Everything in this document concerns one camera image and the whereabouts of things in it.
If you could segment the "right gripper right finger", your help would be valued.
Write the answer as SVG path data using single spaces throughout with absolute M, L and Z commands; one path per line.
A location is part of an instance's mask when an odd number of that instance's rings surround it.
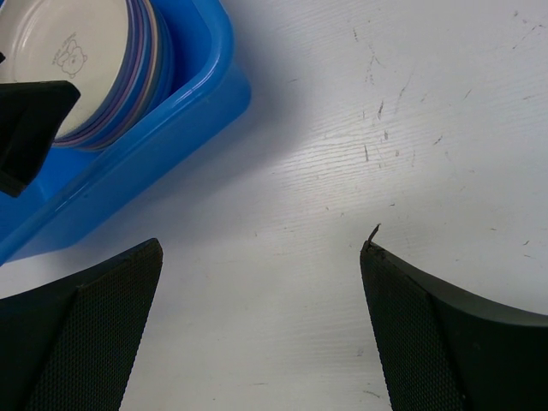
M 394 410 L 545 410 L 547 317 L 488 300 L 367 239 L 360 272 Z

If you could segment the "light blue plate front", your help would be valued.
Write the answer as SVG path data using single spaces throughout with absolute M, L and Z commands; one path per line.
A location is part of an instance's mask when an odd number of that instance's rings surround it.
M 98 131 L 93 132 L 88 139 L 81 142 L 78 145 L 79 149 L 98 151 L 106 148 L 169 95 L 175 70 L 170 32 L 160 10 L 151 1 L 141 1 L 141 3 L 146 7 L 146 18 L 150 21 L 151 46 L 154 49 L 149 55 L 146 81 L 139 95 L 134 96 L 134 102 L 129 103 L 130 92 L 114 116 Z

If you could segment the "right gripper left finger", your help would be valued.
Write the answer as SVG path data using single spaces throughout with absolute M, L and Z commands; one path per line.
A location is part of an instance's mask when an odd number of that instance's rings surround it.
M 118 410 L 158 286 L 150 239 L 1 300 L 3 410 Z

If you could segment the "cream plate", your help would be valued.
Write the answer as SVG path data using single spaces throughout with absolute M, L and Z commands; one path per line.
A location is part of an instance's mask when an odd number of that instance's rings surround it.
M 66 80 L 80 98 L 57 132 L 76 131 L 106 100 L 128 42 L 125 1 L 5 1 L 1 82 Z

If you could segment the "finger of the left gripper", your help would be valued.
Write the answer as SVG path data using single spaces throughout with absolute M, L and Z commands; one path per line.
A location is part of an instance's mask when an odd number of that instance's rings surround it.
M 1 85 L 1 191 L 17 198 L 36 178 L 80 98 L 66 80 Z

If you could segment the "purple plate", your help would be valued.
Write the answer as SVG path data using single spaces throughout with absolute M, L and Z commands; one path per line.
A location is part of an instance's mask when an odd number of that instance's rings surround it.
M 136 93 L 146 77 L 146 60 L 151 51 L 151 23 L 146 6 L 141 1 L 127 1 L 129 28 L 128 43 L 122 59 L 122 67 L 116 77 L 115 84 L 109 91 L 107 99 L 99 109 L 79 126 L 74 132 L 55 139 L 53 146 L 68 148 L 80 146 L 84 140 L 102 136 L 103 129 L 111 131 L 129 113 L 128 105 L 134 103 Z

